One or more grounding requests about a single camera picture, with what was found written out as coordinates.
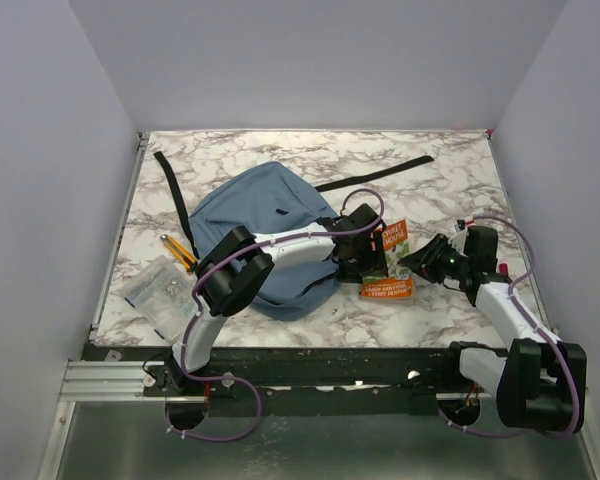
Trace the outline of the orange Treehouse book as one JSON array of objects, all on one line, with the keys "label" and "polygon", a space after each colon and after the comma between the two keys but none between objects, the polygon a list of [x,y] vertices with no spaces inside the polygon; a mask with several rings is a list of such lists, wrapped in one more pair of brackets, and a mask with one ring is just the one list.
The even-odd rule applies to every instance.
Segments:
[{"label": "orange Treehouse book", "polygon": [[373,300],[408,300],[415,293],[412,272],[399,261],[411,253],[408,223],[401,219],[382,232],[386,270],[363,278],[360,296]]}]

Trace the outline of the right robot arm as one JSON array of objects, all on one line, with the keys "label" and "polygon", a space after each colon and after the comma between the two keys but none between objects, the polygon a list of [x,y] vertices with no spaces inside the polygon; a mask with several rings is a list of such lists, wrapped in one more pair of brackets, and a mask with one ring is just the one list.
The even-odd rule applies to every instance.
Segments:
[{"label": "right robot arm", "polygon": [[438,234],[399,261],[430,283],[456,281],[507,349],[500,356],[480,344],[461,344],[456,358],[441,365],[441,382],[454,392],[476,383],[494,397],[507,427],[574,434],[584,422],[586,353],[563,342],[524,304],[497,250],[497,231],[469,221],[453,237]]}]

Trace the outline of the blue backpack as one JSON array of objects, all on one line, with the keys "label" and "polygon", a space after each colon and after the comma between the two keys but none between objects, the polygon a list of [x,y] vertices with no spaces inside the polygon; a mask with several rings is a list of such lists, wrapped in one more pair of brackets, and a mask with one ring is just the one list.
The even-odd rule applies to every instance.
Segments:
[{"label": "blue backpack", "polygon": [[324,304],[343,282],[386,276],[386,225],[368,204],[336,212],[324,193],[351,188],[432,162],[422,156],[366,175],[312,186],[279,162],[244,171],[187,211],[175,173],[165,174],[185,236],[198,259],[193,297],[211,317],[247,307],[275,320],[298,320]]}]

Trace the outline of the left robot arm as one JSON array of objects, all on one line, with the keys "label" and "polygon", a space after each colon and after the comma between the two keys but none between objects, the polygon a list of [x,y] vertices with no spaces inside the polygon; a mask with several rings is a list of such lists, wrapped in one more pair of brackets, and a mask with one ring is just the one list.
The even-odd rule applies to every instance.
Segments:
[{"label": "left robot arm", "polygon": [[201,370],[226,321],[262,297],[270,278],[290,297],[274,299],[275,307],[298,301],[307,308],[310,291],[325,280],[383,271],[382,216],[364,203],[349,215],[280,233],[254,234],[244,225],[232,229],[196,267],[194,310],[172,347],[168,384],[181,395],[200,387],[206,380]]}]

